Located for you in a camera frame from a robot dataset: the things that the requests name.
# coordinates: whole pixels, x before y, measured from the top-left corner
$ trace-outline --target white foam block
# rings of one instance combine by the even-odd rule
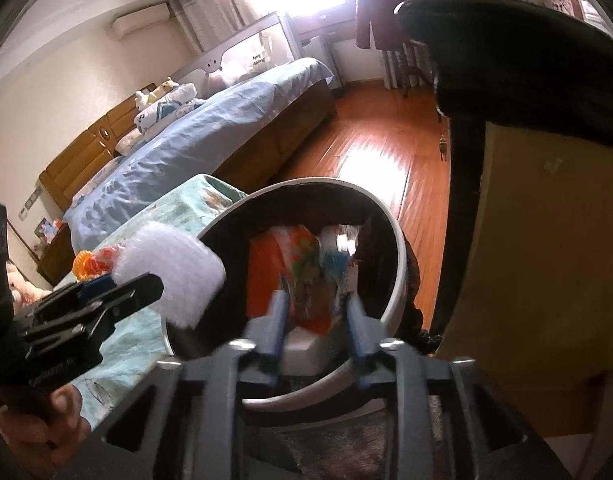
[[[300,326],[284,339],[280,370],[287,376],[316,376],[344,348],[346,342],[343,323],[331,328],[327,335],[317,335]]]
[[[131,239],[112,271],[118,285],[145,272],[164,284],[152,309],[179,328],[195,328],[224,285],[222,260],[202,242],[157,222],[144,225]]]

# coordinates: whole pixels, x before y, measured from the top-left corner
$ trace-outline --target wooden headboard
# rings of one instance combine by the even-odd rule
[[[150,84],[144,91],[155,90]],[[138,114],[131,96],[109,110],[80,135],[40,173],[40,182],[62,211],[73,196],[113,158],[118,141],[135,128]]]

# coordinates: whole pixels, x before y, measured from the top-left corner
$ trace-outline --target colorful snack package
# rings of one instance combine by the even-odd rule
[[[353,259],[357,251],[360,227],[332,225],[324,227],[320,240],[320,267],[324,278],[336,285],[336,294],[331,304],[333,321],[341,315],[341,300],[347,292],[357,291],[358,262]]]
[[[282,277],[288,283],[293,321],[311,332],[326,334],[336,290],[321,273],[319,241],[304,226],[274,227],[251,240],[249,318],[266,314],[273,291],[282,288]]]

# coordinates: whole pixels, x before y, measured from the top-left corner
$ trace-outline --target orange packaging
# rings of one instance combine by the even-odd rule
[[[311,332],[331,328],[336,287],[326,282],[319,265],[319,241],[304,226],[275,227],[251,240],[246,315],[264,316],[275,290],[288,282],[291,317]]]

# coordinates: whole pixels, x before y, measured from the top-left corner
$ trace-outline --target black clamp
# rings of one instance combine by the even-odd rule
[[[105,275],[24,308],[0,338],[0,404],[48,420],[48,393],[101,363],[100,346],[115,323],[157,301],[163,290],[154,274],[121,286]]]
[[[175,357],[159,360],[56,480],[246,478],[242,429],[255,420],[241,400],[279,394],[288,309],[288,295],[277,291],[269,314],[251,320],[241,339],[212,356],[186,363]],[[357,383],[336,396],[337,405],[352,410],[370,399],[385,400],[391,422],[385,478],[433,478],[438,452],[429,396],[437,396],[447,478],[571,480],[544,441],[483,380],[474,361],[427,358],[387,337],[380,322],[366,316],[356,294],[347,296],[344,322]],[[330,400],[297,415],[264,413],[263,425],[286,426],[300,416],[324,420]]]

